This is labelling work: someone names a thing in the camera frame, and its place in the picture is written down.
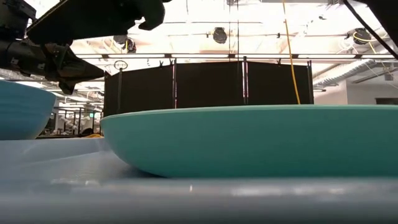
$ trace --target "ceiling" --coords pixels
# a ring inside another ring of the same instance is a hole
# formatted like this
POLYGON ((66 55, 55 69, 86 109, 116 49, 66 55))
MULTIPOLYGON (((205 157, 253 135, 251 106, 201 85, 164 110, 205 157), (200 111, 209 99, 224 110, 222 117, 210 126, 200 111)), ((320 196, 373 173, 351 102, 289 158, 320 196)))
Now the ceiling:
MULTIPOLYGON (((49 10, 59 0, 26 0, 37 10, 37 17, 49 10)), ((137 46, 137 54, 288 54, 287 33, 284 23, 284 8, 279 1, 240 0, 239 5, 228 6, 225 0, 173 0, 165 4, 164 23, 148 32, 133 27, 129 38, 137 46), (225 44, 213 40, 215 27, 224 28, 228 35, 225 44)), ((370 47, 356 45, 345 39, 347 32, 362 25, 344 5, 327 4, 327 0, 287 1, 286 19, 293 54, 355 54, 369 52, 370 47)), ((356 3, 355 9, 376 32, 388 38, 372 12, 356 3)), ((110 73, 119 58, 101 58, 101 54, 125 54, 112 37, 76 40, 73 51, 96 54, 98 58, 86 59, 110 73)), ((128 70, 157 67, 169 59, 123 58, 128 70)), ((209 59, 181 59, 178 62, 203 62, 209 59)), ((335 67, 336 62, 314 62, 313 73, 319 74, 335 67)), ((96 88, 103 90, 103 82, 84 82, 77 89, 96 88)))

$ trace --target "yellow cable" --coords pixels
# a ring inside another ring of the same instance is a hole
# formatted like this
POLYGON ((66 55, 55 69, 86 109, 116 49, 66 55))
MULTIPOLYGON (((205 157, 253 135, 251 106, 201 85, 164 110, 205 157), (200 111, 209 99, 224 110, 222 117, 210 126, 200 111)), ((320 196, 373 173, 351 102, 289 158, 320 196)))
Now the yellow cable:
MULTIPOLYGON (((374 53, 374 54, 377 54, 376 49, 374 48, 373 44, 369 42, 369 45, 371 46, 373 53, 374 53)), ((386 72, 387 72, 390 76, 394 77, 394 75, 390 72, 390 70, 386 67, 386 65, 385 65, 383 62, 381 62, 381 65, 384 67, 384 69, 386 69, 386 72)))
POLYGON ((365 39, 359 38, 359 37, 356 36, 357 33, 358 33, 358 32, 355 32, 355 33, 353 34, 353 37, 354 37, 355 39, 357 39, 357 40, 360 40, 360 41, 363 41, 363 42, 369 42, 369 43, 370 43, 370 42, 377 41, 376 39, 365 40, 365 39))
POLYGON ((300 104, 301 104, 301 102, 300 102, 300 96, 299 96, 299 91, 298 91, 298 89, 297 89, 296 76, 295 76, 295 74, 294 74, 293 55, 292 55, 292 48, 291 48, 291 46, 290 46, 290 36, 289 36, 289 28, 288 28, 288 25, 287 25, 285 0, 282 0, 282 4, 284 5, 285 26, 286 26, 286 35, 287 35, 287 45, 289 46, 290 67, 292 68, 292 78, 293 78, 293 84, 294 84, 294 91, 295 91, 295 93, 296 93, 297 104, 300 105, 300 104))

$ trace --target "turquoise plate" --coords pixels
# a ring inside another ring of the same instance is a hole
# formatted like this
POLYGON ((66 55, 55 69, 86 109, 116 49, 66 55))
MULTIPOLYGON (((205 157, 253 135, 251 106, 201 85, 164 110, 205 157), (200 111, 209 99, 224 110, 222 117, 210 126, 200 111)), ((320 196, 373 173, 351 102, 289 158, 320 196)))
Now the turquoise plate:
POLYGON ((49 91, 1 80, 0 140, 35 139, 49 121, 55 99, 49 91))
POLYGON ((102 120, 120 159, 164 177, 398 176, 398 106, 234 106, 102 120))

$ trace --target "spotlight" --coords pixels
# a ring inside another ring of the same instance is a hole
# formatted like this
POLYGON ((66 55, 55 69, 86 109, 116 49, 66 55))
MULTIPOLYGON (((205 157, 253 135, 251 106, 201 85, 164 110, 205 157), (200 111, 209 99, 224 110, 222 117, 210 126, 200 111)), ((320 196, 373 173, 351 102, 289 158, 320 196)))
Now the spotlight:
POLYGON ((216 27, 213 33, 213 40, 219 44, 225 44, 227 39, 226 32, 223 27, 216 27))
POLYGON ((229 6, 233 6, 234 4, 238 3, 239 0, 226 0, 226 4, 229 6))
POLYGON ((356 28, 353 36, 355 44, 359 45, 365 45, 372 39, 371 35, 365 28, 356 28))
POLYGON ((129 38, 127 35, 115 35, 113 36, 113 40, 115 43, 119 45, 119 47, 124 50, 127 49, 128 53, 136 53, 137 46, 133 39, 129 38))

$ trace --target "metal pole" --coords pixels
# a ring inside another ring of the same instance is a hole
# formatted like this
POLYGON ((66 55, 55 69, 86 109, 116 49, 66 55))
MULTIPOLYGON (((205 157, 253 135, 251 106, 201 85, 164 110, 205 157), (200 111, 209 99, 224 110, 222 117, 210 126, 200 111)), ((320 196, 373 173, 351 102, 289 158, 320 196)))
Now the metal pole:
MULTIPOLYGON (((102 120, 103 112, 100 113, 99 120, 102 120)), ((101 134, 101 123, 99 124, 99 134, 101 134)))
POLYGON ((313 82, 312 82, 312 61, 307 62, 307 72, 308 72, 308 90, 310 94, 310 104, 315 103, 315 99, 313 97, 313 82))
POLYGON ((173 65, 173 108, 177 109, 177 59, 174 60, 173 65))
POLYGON ((95 111, 93 112, 93 132, 94 132, 94 124, 95 124, 95 111))
POLYGON ((80 122, 81 122, 81 108, 79 108, 79 122, 77 126, 77 134, 80 134, 80 122))
POLYGON ((118 85, 118 110, 117 114, 121 113, 121 93, 122 93, 122 74, 123 74, 123 69, 119 69, 119 85, 118 85))
POLYGON ((249 87, 248 87, 248 58, 243 57, 243 103, 249 104, 249 87))
POLYGON ((76 122, 76 111, 73 112, 73 125, 75 125, 76 122))

